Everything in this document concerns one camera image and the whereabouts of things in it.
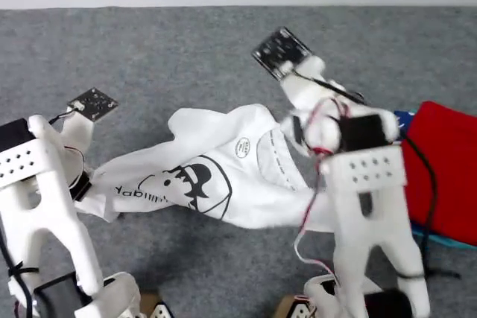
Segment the black wire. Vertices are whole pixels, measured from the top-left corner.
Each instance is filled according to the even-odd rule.
[[[429,173],[429,179],[431,180],[431,188],[432,188],[432,198],[431,203],[429,205],[429,211],[427,212],[426,222],[423,226],[423,239],[420,242],[420,252],[423,257],[423,265],[424,265],[424,273],[426,276],[430,274],[429,268],[429,252],[427,250],[427,246],[429,244],[429,236],[431,234],[432,224],[434,223],[434,216],[435,216],[435,209],[437,207],[438,202],[438,192],[437,192],[437,177],[435,175],[434,169],[429,163],[429,160],[423,154],[423,152],[419,149],[419,147],[414,143],[412,139],[406,134],[404,130],[401,130],[401,136],[404,140],[409,143],[409,146],[412,150],[416,153],[419,157],[420,161],[426,167],[426,170]]]
[[[426,158],[424,153],[419,149],[416,143],[414,143],[414,141],[411,138],[409,138],[409,136],[406,134],[404,130],[401,130],[400,133],[402,138],[409,143],[409,146],[412,148],[412,150],[419,157],[420,161],[426,167],[426,170],[429,173],[429,178],[431,180],[432,198],[429,204],[429,211],[427,212],[426,222],[424,223],[424,226],[423,226],[423,238],[420,242],[420,253],[423,257],[424,275],[426,278],[429,278],[434,275],[439,275],[439,276],[448,276],[448,277],[454,277],[454,278],[460,279],[461,278],[460,273],[457,273],[451,270],[432,269],[429,266],[429,251],[428,251],[429,236],[431,234],[432,224],[434,223],[435,211],[437,208],[437,203],[439,198],[437,176],[435,175],[435,172],[431,166],[431,163],[429,163],[429,160]]]
[[[68,117],[68,116],[71,115],[73,112],[77,112],[77,109],[74,108],[74,109],[72,109],[72,110],[70,110],[70,111],[68,111],[68,112],[60,113],[60,114],[57,115],[56,117],[53,117],[52,119],[50,119],[50,120],[48,121],[48,123],[49,123],[50,125],[53,125],[53,124],[55,124],[58,120],[60,120],[61,118]]]
[[[293,70],[293,74],[298,76],[298,77],[301,77],[305,80],[313,81],[316,84],[324,87],[325,89],[330,89],[333,92],[336,92],[339,95],[341,95],[341,96],[347,98],[348,100],[354,102],[355,104],[366,104],[364,99],[362,98],[362,95],[360,95],[360,94],[359,95],[354,95],[350,92],[344,91],[343,89],[339,89],[338,87],[333,86],[331,83],[328,83],[326,81],[318,80],[317,78],[313,78],[313,77],[303,76],[302,74],[298,73],[296,70]]]
[[[31,297],[30,291],[28,290],[28,287],[25,281],[23,281],[21,273],[19,273],[18,270],[16,270],[16,266],[13,263],[10,253],[8,252],[7,244],[5,243],[3,233],[1,232],[1,226],[0,226],[0,251],[5,260],[5,263],[8,266],[9,271],[12,273],[13,277],[15,278],[20,288],[22,289],[23,294],[25,295],[26,310],[27,310],[26,318],[32,318],[33,317],[33,299]]]

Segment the red fabric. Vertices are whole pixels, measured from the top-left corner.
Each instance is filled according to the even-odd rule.
[[[438,204],[432,231],[477,245],[477,118],[425,102],[411,122],[408,136],[429,159],[437,176]],[[424,224],[432,199],[429,173],[405,141],[402,151],[409,216]]]

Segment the white cloth bag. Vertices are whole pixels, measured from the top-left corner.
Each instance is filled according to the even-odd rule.
[[[77,207],[105,220],[180,205],[249,229],[302,223],[313,190],[267,108],[247,105],[227,114],[179,109],[168,127],[174,140],[98,168]],[[307,229],[332,231],[324,193]]]

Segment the cartoon logo print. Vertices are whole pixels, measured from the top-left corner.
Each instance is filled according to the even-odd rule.
[[[173,203],[220,220],[227,213],[232,197],[232,186],[224,169],[204,155],[162,174],[151,174],[139,183],[138,190],[160,192]]]
[[[236,145],[236,155],[238,158],[245,158],[250,152],[250,140],[248,138],[240,138]]]

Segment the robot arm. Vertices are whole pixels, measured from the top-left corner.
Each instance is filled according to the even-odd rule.
[[[368,317],[365,268],[371,249],[381,246],[398,272],[409,316],[427,318],[429,296],[411,234],[402,152],[392,145],[399,135],[394,114],[368,107],[343,86],[325,80],[322,59],[286,28],[267,38],[253,56],[279,81],[294,106],[282,131],[303,155],[318,156],[318,174],[326,183],[335,222],[338,281],[334,296],[316,282],[306,285],[320,317]],[[369,215],[361,210],[363,196],[372,203]]]
[[[79,113],[66,119],[62,133],[40,115],[0,127],[3,253],[8,256],[12,275],[10,294],[27,307],[27,316],[145,317],[139,312],[139,289],[131,275],[118,273],[104,280],[70,194],[83,159],[66,147],[84,152],[92,129],[93,123]],[[28,198],[34,192],[41,198],[36,207]],[[68,249],[76,272],[42,284],[40,249],[46,232],[53,233]]]

